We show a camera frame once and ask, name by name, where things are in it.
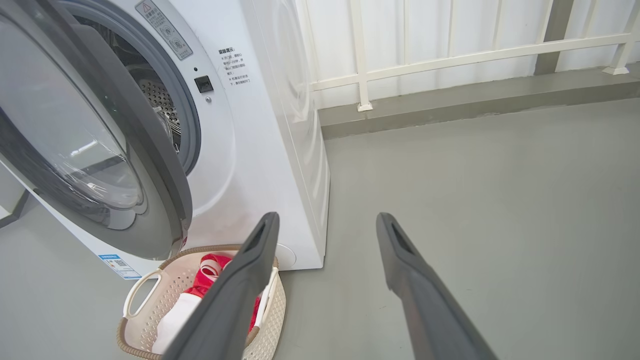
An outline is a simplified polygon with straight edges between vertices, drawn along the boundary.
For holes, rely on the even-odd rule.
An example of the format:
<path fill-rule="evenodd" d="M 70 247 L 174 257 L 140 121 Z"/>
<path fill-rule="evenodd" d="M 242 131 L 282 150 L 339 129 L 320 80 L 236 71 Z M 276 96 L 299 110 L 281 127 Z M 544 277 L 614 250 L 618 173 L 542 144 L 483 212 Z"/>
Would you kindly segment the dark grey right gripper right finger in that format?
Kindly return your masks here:
<path fill-rule="evenodd" d="M 375 220 L 387 287 L 402 302 L 416 360 L 494 360 L 496 354 L 398 220 Z"/>

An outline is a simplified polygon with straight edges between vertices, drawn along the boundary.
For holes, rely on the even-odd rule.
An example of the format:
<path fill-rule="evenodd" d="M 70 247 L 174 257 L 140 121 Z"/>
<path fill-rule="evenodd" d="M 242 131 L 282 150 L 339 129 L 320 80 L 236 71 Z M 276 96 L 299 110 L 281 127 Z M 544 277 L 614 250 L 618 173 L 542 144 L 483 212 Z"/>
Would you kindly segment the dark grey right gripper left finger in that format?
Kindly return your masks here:
<path fill-rule="evenodd" d="M 255 300 L 270 282 L 280 217 L 265 213 L 163 354 L 164 360 L 241 360 Z"/>

